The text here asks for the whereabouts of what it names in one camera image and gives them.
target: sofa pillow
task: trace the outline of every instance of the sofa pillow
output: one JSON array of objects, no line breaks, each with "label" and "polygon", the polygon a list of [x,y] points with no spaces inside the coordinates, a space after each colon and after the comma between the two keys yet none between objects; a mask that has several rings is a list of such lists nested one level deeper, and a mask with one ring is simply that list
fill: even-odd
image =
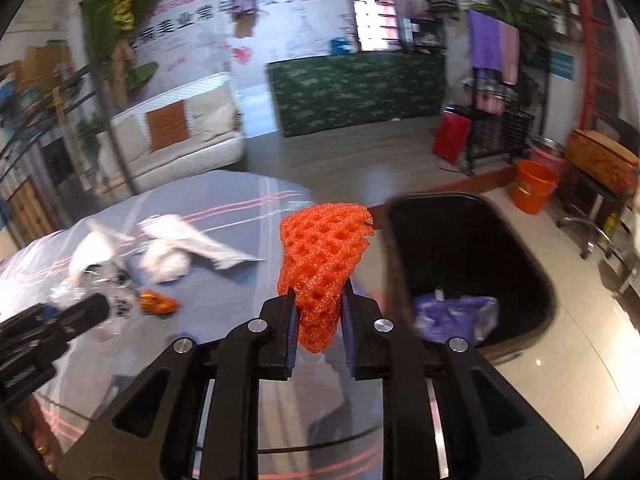
[{"label": "sofa pillow", "polygon": [[189,138],[184,101],[172,103],[146,113],[151,135],[151,151],[156,152]]},{"label": "sofa pillow", "polygon": [[193,116],[196,134],[204,141],[235,129],[236,102],[228,82],[188,98],[187,106]]},{"label": "sofa pillow", "polygon": [[[148,142],[146,142],[145,134],[140,128],[140,123],[135,115],[130,115],[119,123],[114,124],[112,129],[125,162],[133,162],[148,151]],[[104,150],[106,158],[115,160],[107,132],[98,134],[97,139],[100,147]]]}]

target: banana decoration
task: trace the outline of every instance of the banana decoration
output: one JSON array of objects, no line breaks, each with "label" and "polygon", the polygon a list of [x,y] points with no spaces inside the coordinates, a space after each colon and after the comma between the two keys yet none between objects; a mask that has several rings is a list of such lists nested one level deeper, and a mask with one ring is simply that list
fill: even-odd
[{"label": "banana decoration", "polygon": [[123,32],[133,30],[136,19],[131,12],[131,0],[115,0],[114,7],[113,21],[120,30]]}]

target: reception desk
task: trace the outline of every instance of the reception desk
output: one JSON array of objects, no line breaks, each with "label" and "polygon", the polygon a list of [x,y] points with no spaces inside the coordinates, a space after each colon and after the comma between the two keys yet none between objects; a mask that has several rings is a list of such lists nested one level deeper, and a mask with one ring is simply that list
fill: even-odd
[{"label": "reception desk", "polygon": [[440,113],[445,56],[364,52],[269,63],[285,137]]}]

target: pink towel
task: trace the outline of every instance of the pink towel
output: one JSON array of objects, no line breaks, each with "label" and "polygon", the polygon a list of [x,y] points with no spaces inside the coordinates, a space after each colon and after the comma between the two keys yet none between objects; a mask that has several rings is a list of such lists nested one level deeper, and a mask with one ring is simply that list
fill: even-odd
[{"label": "pink towel", "polygon": [[510,85],[518,81],[518,58],[520,57],[520,32],[517,28],[500,22],[500,65],[502,80]]}]

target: cardboard box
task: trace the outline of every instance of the cardboard box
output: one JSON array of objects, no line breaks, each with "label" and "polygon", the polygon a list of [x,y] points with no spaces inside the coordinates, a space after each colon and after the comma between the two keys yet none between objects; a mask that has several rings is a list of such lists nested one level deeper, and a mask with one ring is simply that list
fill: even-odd
[{"label": "cardboard box", "polygon": [[62,84],[62,78],[56,73],[56,66],[70,60],[69,47],[64,45],[28,46],[22,62],[22,84],[39,84],[42,93],[51,92]]},{"label": "cardboard box", "polygon": [[615,140],[594,130],[574,130],[566,145],[566,158],[616,193],[633,193],[638,185],[638,156]]}]

